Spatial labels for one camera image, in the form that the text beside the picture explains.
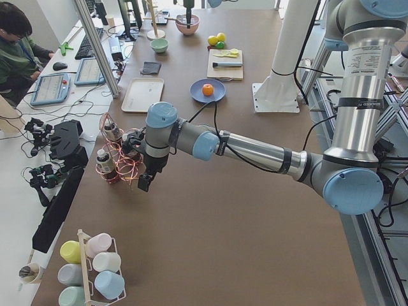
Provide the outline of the blue round plate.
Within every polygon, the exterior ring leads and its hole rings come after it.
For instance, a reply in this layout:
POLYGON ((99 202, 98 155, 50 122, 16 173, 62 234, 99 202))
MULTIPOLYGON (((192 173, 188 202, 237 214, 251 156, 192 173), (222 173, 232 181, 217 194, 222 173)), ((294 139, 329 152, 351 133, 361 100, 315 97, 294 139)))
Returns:
POLYGON ((209 103, 213 101, 219 101, 221 100, 225 94, 226 94, 226 89, 223 83, 221 83, 218 80, 214 79, 201 79, 193 83, 190 87, 190 94, 194 100, 200 103, 209 103), (203 84, 212 84, 214 86, 214 93, 211 96, 204 96, 201 92, 201 88, 203 84))

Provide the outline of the orange mandarin fruit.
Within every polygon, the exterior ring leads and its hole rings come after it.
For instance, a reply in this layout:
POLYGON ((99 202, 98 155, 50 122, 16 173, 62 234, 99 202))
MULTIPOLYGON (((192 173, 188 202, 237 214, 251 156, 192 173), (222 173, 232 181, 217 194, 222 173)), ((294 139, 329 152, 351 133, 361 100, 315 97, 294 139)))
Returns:
POLYGON ((201 92, 204 96, 211 96, 214 93, 214 86, 209 83, 203 84, 201 92))

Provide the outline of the pink bowl of ice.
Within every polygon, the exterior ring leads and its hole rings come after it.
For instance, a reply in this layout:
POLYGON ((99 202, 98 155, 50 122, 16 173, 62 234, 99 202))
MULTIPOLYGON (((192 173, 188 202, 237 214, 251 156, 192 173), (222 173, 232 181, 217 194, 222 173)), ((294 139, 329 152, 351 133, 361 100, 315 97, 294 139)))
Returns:
POLYGON ((186 14, 177 15, 175 24, 176 24, 177 29, 182 34, 189 36, 189 35, 194 34, 197 31, 198 26, 200 24, 200 19, 199 19, 199 16, 197 15, 191 15, 191 21, 188 24, 186 14))

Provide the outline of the yellow lemon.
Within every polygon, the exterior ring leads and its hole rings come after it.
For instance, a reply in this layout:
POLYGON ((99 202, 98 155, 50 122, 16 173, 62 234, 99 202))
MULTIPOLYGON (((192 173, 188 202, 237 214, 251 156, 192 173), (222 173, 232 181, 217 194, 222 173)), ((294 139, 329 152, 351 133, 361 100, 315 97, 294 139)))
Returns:
POLYGON ((217 38, 218 41, 222 41, 222 42, 226 41, 226 35, 224 33, 218 33, 216 35, 216 38, 217 38))
POLYGON ((209 36, 207 38, 207 41, 208 41, 209 45, 215 46, 218 43, 219 40, 218 40, 217 36, 209 36))

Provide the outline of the wooden cup tree stand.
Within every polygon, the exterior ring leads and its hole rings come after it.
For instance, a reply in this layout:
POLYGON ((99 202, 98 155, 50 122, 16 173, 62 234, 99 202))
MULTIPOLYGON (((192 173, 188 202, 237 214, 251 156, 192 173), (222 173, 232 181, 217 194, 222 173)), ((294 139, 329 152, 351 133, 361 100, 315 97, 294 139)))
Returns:
POLYGON ((152 27, 153 27, 153 30, 151 30, 151 31, 149 31, 147 33, 147 38, 150 41, 165 38, 166 33, 163 30, 158 29, 158 27, 157 27, 156 16, 155 16, 155 13, 154 13, 154 6, 152 4, 152 0, 146 0, 146 1, 143 1, 143 2, 146 3, 147 10, 150 12, 150 18, 151 18, 152 27))

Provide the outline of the mint green bowl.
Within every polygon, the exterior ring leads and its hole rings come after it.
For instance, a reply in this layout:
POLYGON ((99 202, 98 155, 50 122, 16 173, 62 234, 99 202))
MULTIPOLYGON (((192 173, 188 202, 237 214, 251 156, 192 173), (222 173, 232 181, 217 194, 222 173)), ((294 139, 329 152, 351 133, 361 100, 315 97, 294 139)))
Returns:
POLYGON ((158 38, 158 39, 152 40, 150 42, 150 47, 157 54, 164 53, 168 49, 168 40, 164 38, 158 38))

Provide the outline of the green lime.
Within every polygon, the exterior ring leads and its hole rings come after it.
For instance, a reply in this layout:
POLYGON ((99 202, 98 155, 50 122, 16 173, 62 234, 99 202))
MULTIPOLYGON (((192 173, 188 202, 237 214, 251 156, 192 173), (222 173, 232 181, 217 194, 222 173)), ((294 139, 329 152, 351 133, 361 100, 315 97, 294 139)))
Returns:
POLYGON ((216 49, 224 49, 224 48, 225 48, 225 43, 224 43, 223 41, 218 41, 218 42, 214 45, 214 47, 215 47, 216 49))

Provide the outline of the cream rabbit tray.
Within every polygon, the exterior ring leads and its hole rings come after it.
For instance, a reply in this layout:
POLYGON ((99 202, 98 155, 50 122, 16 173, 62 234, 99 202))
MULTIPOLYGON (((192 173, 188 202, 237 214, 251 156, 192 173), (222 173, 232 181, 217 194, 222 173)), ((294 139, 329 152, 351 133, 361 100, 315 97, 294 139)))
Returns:
POLYGON ((161 100, 164 80, 161 78, 134 78, 127 88, 121 110, 147 113, 150 105, 161 100))

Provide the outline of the steel muddler black tip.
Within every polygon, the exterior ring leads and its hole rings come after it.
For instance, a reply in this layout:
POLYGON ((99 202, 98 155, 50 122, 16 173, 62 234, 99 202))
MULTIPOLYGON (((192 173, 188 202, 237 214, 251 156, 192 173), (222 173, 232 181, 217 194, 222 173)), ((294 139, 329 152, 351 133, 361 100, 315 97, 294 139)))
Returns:
POLYGON ((241 68, 243 64, 241 62, 213 62, 213 68, 241 68))

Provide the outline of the lemon half slice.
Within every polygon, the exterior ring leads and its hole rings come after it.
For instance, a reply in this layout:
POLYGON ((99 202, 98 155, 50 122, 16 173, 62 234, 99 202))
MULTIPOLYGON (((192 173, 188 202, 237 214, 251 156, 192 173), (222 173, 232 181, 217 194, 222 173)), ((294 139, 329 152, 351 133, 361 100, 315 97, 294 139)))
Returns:
POLYGON ((239 54, 239 50, 235 49, 235 48, 232 48, 229 52, 230 52, 231 55, 238 55, 239 54))

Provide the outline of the yellow plastic knife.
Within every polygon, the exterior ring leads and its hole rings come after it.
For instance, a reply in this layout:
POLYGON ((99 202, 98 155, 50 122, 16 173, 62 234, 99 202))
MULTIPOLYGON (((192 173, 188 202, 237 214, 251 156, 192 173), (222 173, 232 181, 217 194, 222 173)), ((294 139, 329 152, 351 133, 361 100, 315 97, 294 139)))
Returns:
POLYGON ((239 56, 239 54, 237 53, 217 53, 217 54, 213 54, 214 57, 228 57, 228 58, 237 58, 239 56))

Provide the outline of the grey folded cloth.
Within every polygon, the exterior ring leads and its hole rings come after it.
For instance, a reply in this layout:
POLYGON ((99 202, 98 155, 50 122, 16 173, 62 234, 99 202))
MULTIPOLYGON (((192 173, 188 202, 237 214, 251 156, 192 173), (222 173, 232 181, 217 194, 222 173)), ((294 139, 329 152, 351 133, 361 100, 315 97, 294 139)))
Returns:
POLYGON ((145 61, 143 63, 143 68, 141 74, 143 75, 158 75, 161 69, 160 62, 145 61))

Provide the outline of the bamboo cutting board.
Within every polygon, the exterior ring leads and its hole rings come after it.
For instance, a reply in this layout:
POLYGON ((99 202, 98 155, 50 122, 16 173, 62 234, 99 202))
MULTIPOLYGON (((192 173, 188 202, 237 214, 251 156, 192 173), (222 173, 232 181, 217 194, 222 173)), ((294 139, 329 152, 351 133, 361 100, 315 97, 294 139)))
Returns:
POLYGON ((218 80, 243 80, 244 64, 239 49, 211 49, 208 55, 207 77, 218 80))

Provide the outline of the pink plastic cup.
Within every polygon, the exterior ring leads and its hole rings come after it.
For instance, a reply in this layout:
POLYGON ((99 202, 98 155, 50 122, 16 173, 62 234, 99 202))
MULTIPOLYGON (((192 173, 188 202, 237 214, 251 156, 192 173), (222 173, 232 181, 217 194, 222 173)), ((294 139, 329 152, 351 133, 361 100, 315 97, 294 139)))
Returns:
POLYGON ((111 236, 108 233, 100 233, 86 242, 85 254, 90 258, 94 258, 97 254, 107 251, 111 244, 111 236))

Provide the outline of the blue teach pendant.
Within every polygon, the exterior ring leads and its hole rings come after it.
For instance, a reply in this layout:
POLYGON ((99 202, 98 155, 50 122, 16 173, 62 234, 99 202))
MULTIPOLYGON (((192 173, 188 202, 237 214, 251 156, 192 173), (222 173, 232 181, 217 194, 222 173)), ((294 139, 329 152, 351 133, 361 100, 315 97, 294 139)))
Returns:
POLYGON ((77 87, 103 85, 105 78, 95 58, 83 58, 76 73, 74 84, 77 87))
POLYGON ((68 96, 70 76, 67 73, 57 73, 41 76, 38 79, 31 106, 62 103, 68 96))

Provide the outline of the white plastic cup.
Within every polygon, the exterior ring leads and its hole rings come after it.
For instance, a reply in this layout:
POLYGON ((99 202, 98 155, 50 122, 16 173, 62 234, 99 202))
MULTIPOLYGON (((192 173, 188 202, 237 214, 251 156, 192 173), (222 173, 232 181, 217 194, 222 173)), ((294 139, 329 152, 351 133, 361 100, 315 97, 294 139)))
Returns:
POLYGON ((94 257, 92 267, 97 272, 108 270, 116 273, 120 270, 121 263, 121 257, 116 252, 100 252, 94 257))

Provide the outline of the yellow plastic cup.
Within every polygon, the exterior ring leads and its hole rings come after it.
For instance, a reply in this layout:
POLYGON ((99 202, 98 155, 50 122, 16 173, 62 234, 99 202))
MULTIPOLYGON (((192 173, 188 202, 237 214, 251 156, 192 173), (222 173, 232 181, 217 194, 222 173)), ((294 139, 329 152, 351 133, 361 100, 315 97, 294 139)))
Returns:
POLYGON ((64 242, 60 248, 60 255, 67 263, 80 264, 81 253, 79 242, 74 240, 64 242))

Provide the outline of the black keyboard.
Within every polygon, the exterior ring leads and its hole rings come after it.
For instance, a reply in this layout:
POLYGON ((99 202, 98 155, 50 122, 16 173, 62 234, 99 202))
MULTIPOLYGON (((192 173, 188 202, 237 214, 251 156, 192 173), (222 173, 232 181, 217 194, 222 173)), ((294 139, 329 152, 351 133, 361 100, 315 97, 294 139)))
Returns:
POLYGON ((75 55, 75 60, 80 60, 80 59, 85 59, 85 58, 92 58, 94 57, 94 52, 91 46, 91 43, 87 37, 87 35, 84 36, 77 52, 75 55))

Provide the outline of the black computer mouse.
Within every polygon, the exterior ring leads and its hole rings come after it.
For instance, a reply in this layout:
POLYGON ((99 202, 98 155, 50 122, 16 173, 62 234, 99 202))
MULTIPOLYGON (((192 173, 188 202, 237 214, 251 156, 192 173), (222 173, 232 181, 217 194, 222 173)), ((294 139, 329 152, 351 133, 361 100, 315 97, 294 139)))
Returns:
POLYGON ((52 66, 54 71, 60 71, 63 69, 66 69, 68 67, 68 65, 64 62, 55 62, 52 66))

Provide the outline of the blue plastic cup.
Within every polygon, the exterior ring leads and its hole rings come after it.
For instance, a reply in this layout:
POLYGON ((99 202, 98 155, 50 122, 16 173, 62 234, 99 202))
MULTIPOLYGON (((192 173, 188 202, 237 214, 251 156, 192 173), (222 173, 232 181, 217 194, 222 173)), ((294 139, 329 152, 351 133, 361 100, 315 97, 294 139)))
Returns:
POLYGON ((123 276, 105 270, 97 274, 94 285, 106 299, 114 300, 124 291, 125 282, 123 276))

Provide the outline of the grey plastic cup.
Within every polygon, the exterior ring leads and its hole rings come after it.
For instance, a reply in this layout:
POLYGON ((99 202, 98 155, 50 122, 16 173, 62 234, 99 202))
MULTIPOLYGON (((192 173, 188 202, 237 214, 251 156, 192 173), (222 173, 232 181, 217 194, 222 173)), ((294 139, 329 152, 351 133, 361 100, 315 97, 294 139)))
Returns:
POLYGON ((65 264, 60 268, 57 274, 57 279, 65 286, 82 286, 82 266, 80 264, 65 264))

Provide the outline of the green plastic cup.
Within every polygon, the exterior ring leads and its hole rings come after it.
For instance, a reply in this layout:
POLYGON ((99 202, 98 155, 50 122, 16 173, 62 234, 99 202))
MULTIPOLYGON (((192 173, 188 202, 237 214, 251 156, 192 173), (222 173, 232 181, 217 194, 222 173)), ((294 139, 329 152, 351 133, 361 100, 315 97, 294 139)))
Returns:
POLYGON ((69 286, 59 295, 60 306, 84 306, 85 293, 82 286, 69 286))

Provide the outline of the seated person green jacket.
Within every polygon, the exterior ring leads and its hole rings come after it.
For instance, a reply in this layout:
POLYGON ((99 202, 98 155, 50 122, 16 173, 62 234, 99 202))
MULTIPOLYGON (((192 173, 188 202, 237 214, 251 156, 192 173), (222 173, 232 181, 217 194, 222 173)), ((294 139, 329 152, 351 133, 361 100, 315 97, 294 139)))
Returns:
POLYGON ((39 77, 41 60, 51 60, 55 52, 37 45, 32 25, 25 13, 12 3, 1 2, 1 91, 29 88, 39 77))

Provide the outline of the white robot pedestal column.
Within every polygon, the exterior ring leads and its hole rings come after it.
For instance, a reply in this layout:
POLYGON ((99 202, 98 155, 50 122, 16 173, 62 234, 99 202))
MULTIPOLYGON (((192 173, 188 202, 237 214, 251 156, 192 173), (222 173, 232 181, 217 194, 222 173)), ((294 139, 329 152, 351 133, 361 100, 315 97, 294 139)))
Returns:
POLYGON ((298 62, 302 58, 309 29, 320 2, 313 0, 289 1, 283 18, 272 61, 270 75, 263 83, 252 85, 254 110, 257 113, 298 113, 295 82, 298 62))

